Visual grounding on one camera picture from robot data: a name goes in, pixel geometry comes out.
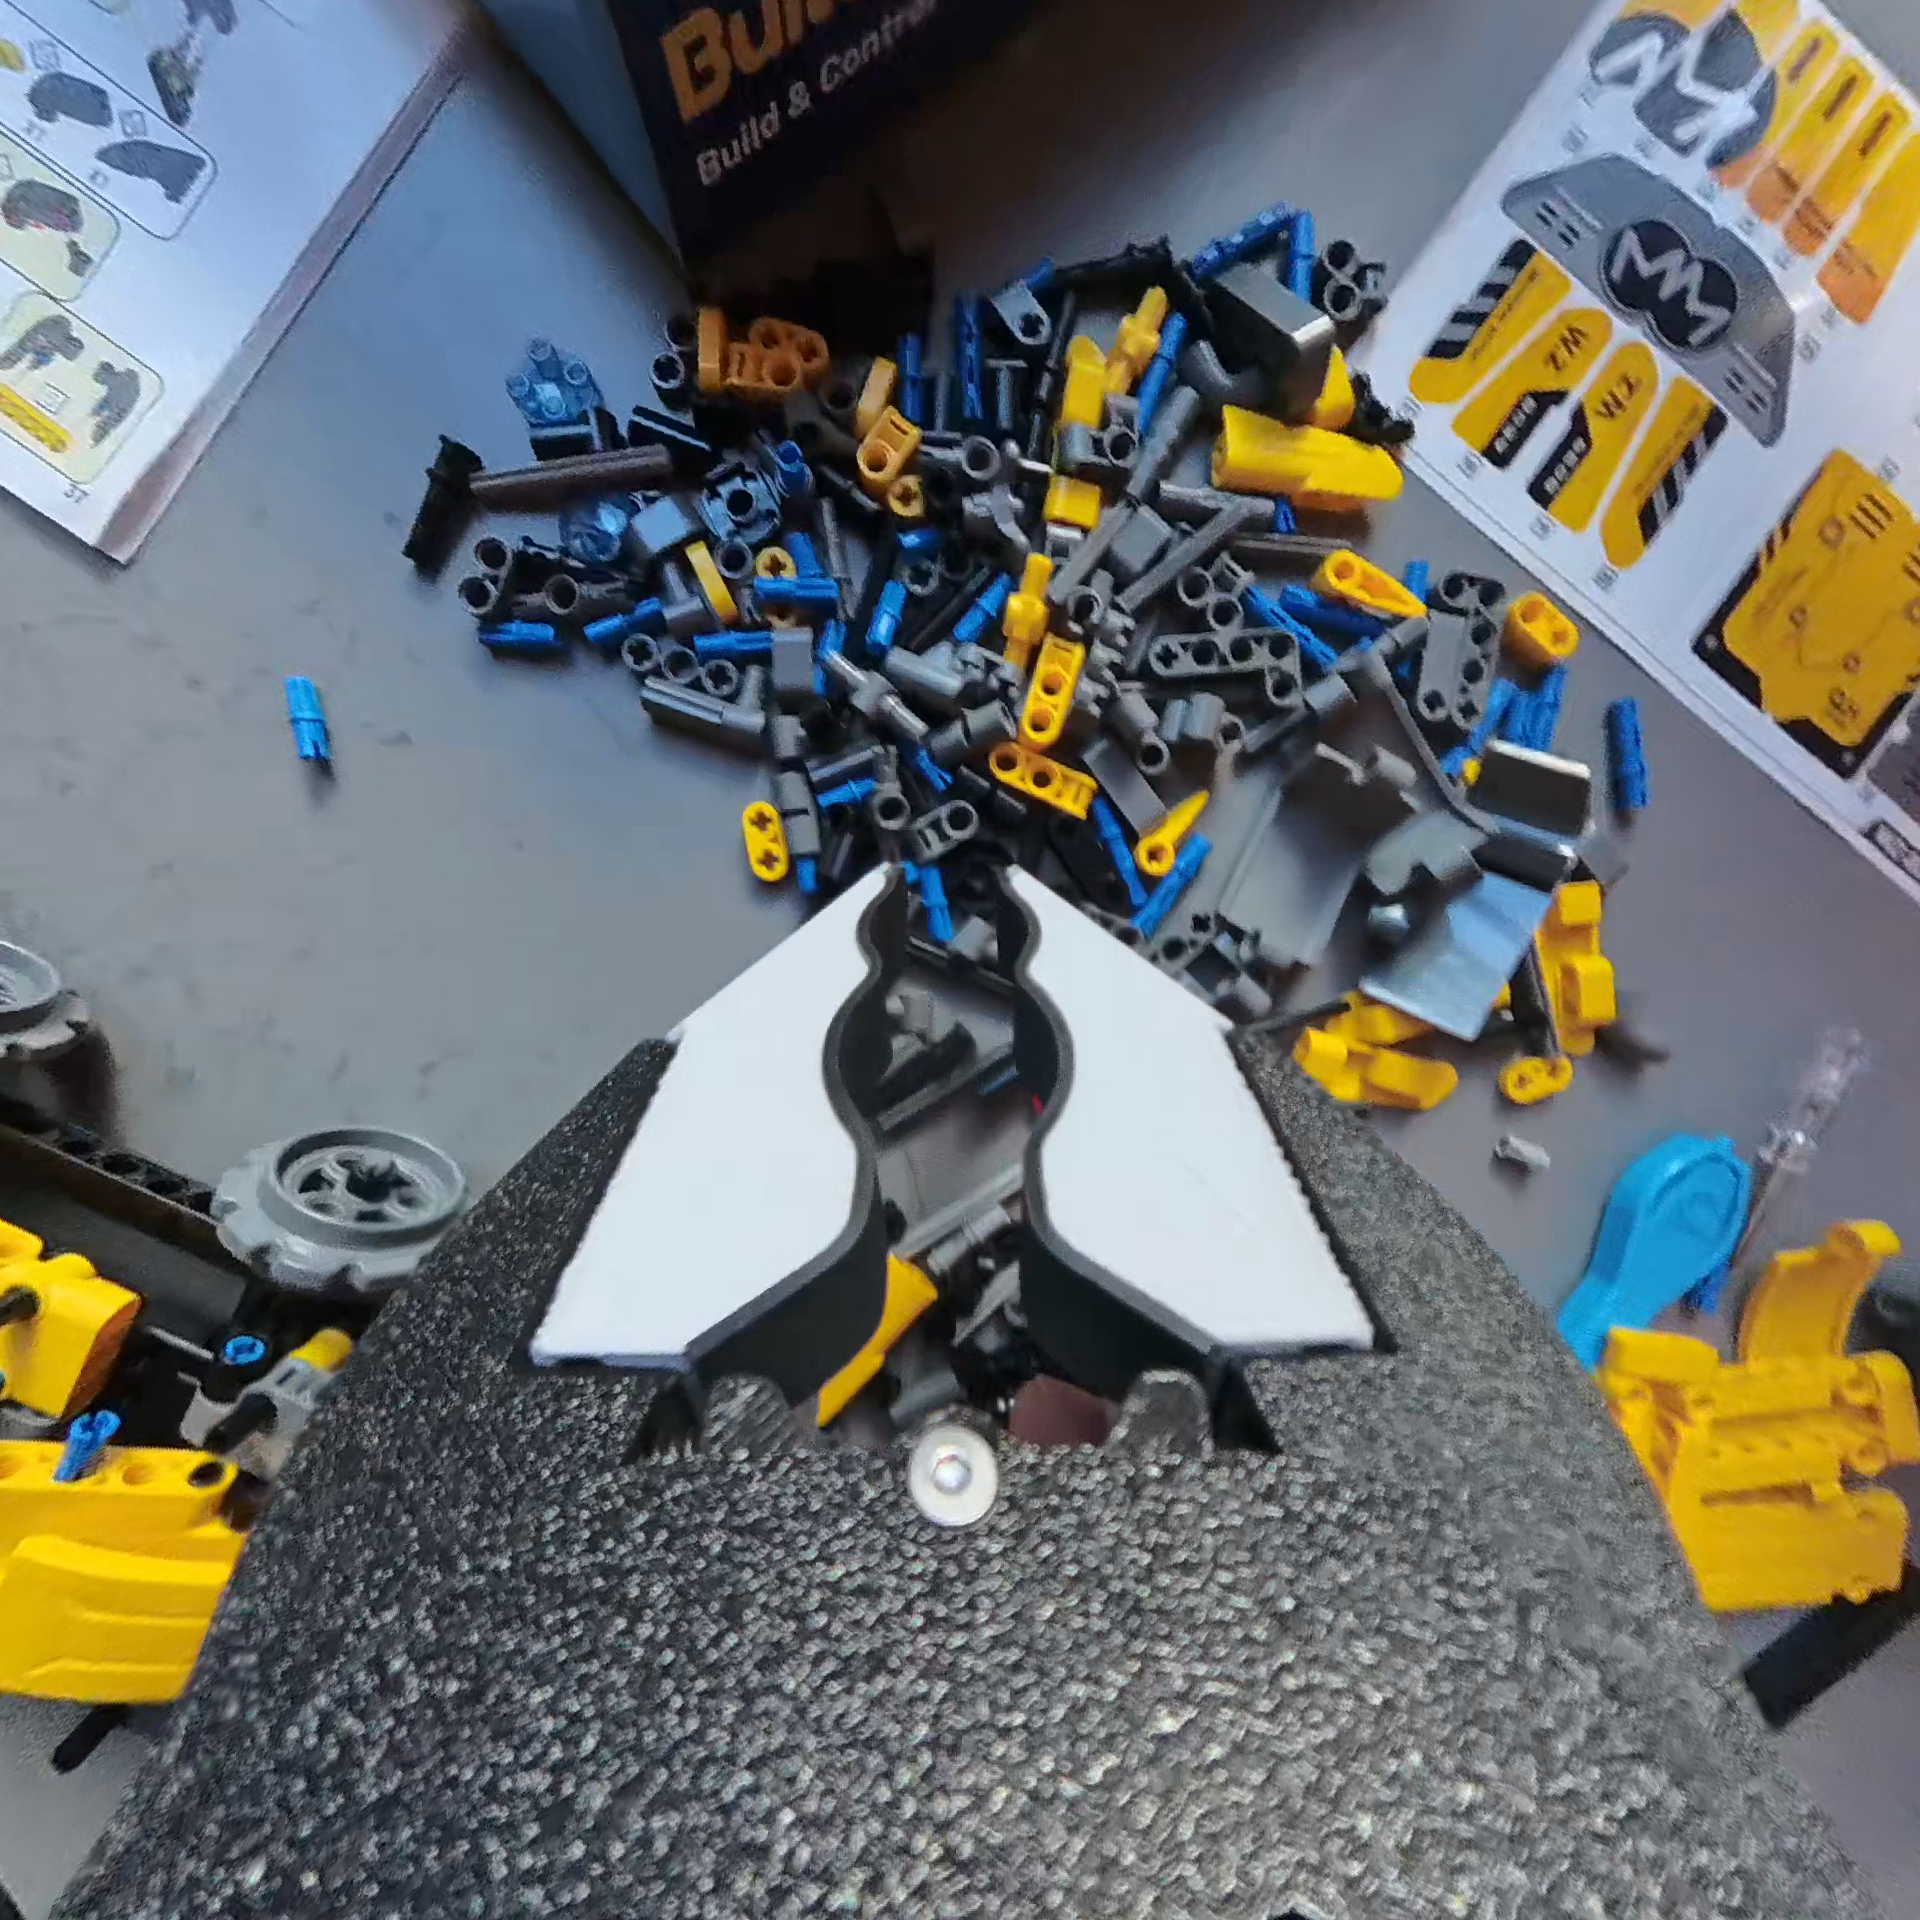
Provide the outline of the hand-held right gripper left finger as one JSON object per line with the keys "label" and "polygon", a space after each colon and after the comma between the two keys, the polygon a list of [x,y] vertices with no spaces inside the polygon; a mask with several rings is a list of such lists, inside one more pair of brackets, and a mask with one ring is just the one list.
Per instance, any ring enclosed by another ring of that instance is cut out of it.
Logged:
{"label": "hand-held right gripper left finger", "polygon": [[688,1014],[536,1327],[536,1365],[835,1376],[890,1244],[874,1110],[902,878],[872,871]]}

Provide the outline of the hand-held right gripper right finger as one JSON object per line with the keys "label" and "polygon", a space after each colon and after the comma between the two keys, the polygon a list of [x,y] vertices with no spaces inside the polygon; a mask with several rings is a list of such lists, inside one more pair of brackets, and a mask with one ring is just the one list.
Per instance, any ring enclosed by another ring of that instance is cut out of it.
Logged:
{"label": "hand-held right gripper right finger", "polygon": [[1376,1318],[1232,1054],[1229,1021],[1029,871],[1005,878],[1022,1310],[1064,1366],[1369,1352]]}

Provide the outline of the yellow brick piece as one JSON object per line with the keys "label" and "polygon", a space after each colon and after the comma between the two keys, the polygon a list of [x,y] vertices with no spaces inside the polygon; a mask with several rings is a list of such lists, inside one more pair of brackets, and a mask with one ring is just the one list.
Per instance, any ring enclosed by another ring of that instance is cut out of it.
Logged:
{"label": "yellow brick piece", "polygon": [[857,1400],[880,1376],[893,1346],[938,1303],[940,1290],[918,1264],[886,1255],[880,1322],[854,1356],[822,1383],[816,1399],[816,1431],[830,1429]]}

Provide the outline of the pile of brick parts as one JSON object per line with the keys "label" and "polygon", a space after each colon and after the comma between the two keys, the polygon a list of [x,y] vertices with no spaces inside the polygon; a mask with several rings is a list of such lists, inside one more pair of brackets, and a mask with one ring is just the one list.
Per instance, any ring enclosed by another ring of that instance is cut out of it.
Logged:
{"label": "pile of brick parts", "polygon": [[[1523,951],[1496,960],[1468,1030],[1512,1016],[1531,1039],[1582,1051],[1617,1020],[1598,946],[1603,885],[1578,844],[1590,813],[1589,768],[1496,735],[1474,784],[1435,758],[1445,735],[1484,717],[1485,658],[1501,595],[1457,574],[1406,595],[1345,548],[1307,590],[1363,646],[1329,653],[1291,603],[1260,597],[1242,546],[1274,511],[1246,477],[1208,496],[1170,486],[1212,402],[1192,375],[1158,376],[1201,294],[1282,294],[1260,269],[1288,224],[1260,219],[1196,269],[1172,303],[1176,261],[1133,248],[1041,286],[1017,278],[956,320],[966,394],[922,434],[922,340],[900,364],[851,347],[841,320],[819,331],[786,294],[748,324],[723,309],[669,318],[659,407],[609,410],[587,364],[547,338],[508,375],[536,462],[492,469],[445,438],[404,558],[444,566],[474,515],[555,518],[550,544],[481,556],[464,588],[485,645],[562,653],[569,638],[646,664],[646,711],[763,758],[766,791],[742,816],[748,861],[790,883],[801,931],[869,872],[902,878],[902,966],[936,957],[1005,997],[1005,878],[1033,872],[1232,1027],[1232,1054],[1376,1318],[1366,1352],[1324,1350],[1242,1366],[1064,1366],[1027,1330],[1020,1255],[1025,1156],[990,1188],[992,1227],[1017,1231],[1016,1303],[980,1292],[977,1322],[1013,1316],[984,1346],[949,1283],[925,1322],[949,1333],[932,1399],[908,1422],[928,1476],[928,1512],[966,1526],[992,1504],[990,1429],[1033,1380],[1070,1387],[1113,1416],[1166,1386],[1208,1431],[1280,1443],[1280,1408],[1349,1387],[1410,1387],[1394,1286],[1421,1284],[1410,1259],[1376,1258],[1414,1207],[1403,1165],[1333,1128],[1334,1172],[1301,1167],[1305,1136],[1274,1094],[1430,1107],[1452,1064],[1396,1044],[1440,1029],[1382,986],[1297,1023],[1285,1059],[1265,1054],[1267,971],[1316,957],[1349,894],[1438,932],[1445,906],[1501,885],[1523,908]],[[1000,333],[1005,351],[979,346]],[[542,1251],[544,1280],[513,1346],[525,1383],[637,1380],[712,1426],[723,1386],[766,1386],[809,1410],[827,1376],[678,1376],[597,1363],[537,1365],[537,1325],[562,1266],[634,1139],[669,1061],[650,1059],[645,1104],[609,1174],[579,1188],[579,1218]]]}

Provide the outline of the yellow black brick vehicle model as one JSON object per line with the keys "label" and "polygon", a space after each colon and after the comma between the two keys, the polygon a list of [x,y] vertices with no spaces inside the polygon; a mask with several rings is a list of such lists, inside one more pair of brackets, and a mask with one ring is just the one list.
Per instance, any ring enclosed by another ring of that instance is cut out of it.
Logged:
{"label": "yellow black brick vehicle model", "polygon": [[91,1012],[3,943],[3,1687],[80,1708],[75,1768],[176,1701],[252,1526],[380,1307],[468,1204],[374,1124],[250,1149],[218,1183],[32,1099]]}

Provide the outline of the instruction booklet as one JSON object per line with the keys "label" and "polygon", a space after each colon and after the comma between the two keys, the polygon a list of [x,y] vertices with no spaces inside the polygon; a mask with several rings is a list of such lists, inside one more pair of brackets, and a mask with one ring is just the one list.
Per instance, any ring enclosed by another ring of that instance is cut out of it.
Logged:
{"label": "instruction booklet", "polygon": [[448,2],[5,2],[5,492],[130,562],[474,22]]}

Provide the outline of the grey desk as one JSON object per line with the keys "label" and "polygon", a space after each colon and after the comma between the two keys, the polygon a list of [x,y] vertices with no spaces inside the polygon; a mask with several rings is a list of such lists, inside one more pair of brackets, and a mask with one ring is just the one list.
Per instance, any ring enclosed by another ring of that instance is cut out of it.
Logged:
{"label": "grey desk", "polygon": [[[1600,1202],[1673,1133],[1753,1144],[1830,1027],[1868,1042],[1776,1231],[1915,1261],[1915,906],[1578,618],[1556,744],[1651,804],[1603,949],[1668,1061],[1497,1116],[1274,1094],[1403,1165],[1382,1310],[1410,1387],[1280,1443],[992,1445],[942,1528],[908,1443],[781,1432],[723,1386],[659,1453],[637,1380],[514,1376],[542,1251],[650,1059],[803,923],[746,872],[760,775],[629,669],[501,663],[400,556],[444,438],[523,451],[533,333],[646,394],[678,261],[481,21],[454,92],[121,566],[5,500],[5,934],[80,988],[88,1119],[219,1172],[365,1119],[481,1196],[384,1310],[245,1546],[144,1768],[106,1755],[62,1916],[1915,1916],[1915,1693],[1809,1797],[1665,1511],[1552,1325]],[[298,756],[320,686],[334,776]]]}

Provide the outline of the yellow printed sheet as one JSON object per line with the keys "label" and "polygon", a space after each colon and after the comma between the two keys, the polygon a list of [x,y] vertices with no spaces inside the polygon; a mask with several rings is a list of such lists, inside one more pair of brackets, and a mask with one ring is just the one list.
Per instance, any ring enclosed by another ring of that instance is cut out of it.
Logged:
{"label": "yellow printed sheet", "polygon": [[1364,346],[1410,467],[1915,899],[1918,106],[1827,4],[1598,4]]}

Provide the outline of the blue cardboard box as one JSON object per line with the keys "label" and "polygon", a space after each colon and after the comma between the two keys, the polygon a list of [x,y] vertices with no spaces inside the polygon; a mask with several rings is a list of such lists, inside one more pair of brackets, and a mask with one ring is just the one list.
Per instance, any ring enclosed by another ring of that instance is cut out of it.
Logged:
{"label": "blue cardboard box", "polygon": [[482,2],[641,218],[697,261],[830,179],[1035,2]]}

